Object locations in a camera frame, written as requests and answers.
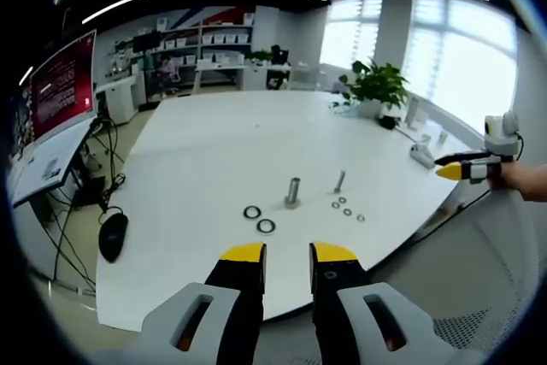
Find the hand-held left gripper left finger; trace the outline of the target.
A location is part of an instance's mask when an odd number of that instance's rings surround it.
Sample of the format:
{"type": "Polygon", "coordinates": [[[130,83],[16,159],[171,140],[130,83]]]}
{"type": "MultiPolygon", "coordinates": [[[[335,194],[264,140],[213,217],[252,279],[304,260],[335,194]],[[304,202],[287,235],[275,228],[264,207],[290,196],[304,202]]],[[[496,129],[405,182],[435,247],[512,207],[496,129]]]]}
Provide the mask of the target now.
{"type": "Polygon", "coordinates": [[[145,317],[145,364],[251,364],[263,319],[263,242],[221,255],[203,283],[193,282],[145,317]]]}

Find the person's right hand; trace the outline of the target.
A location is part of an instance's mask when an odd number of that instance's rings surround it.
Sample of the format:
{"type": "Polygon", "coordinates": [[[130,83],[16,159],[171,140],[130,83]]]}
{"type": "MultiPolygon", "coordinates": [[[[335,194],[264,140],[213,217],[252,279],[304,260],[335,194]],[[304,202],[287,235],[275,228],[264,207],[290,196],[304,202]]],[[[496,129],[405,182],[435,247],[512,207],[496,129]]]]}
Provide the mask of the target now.
{"type": "Polygon", "coordinates": [[[518,162],[505,162],[500,166],[500,173],[488,178],[489,188],[491,190],[509,188],[525,196],[529,191],[530,169],[518,162]]]}

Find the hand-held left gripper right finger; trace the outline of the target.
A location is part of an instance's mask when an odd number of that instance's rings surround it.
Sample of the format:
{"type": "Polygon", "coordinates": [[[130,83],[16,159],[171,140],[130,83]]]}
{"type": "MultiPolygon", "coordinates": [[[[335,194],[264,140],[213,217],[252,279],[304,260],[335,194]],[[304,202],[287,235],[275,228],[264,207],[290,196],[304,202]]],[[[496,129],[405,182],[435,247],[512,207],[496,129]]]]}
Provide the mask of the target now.
{"type": "Polygon", "coordinates": [[[309,245],[313,323],[324,364],[424,364],[436,348],[429,314],[373,283],[350,250],[309,245]]]}

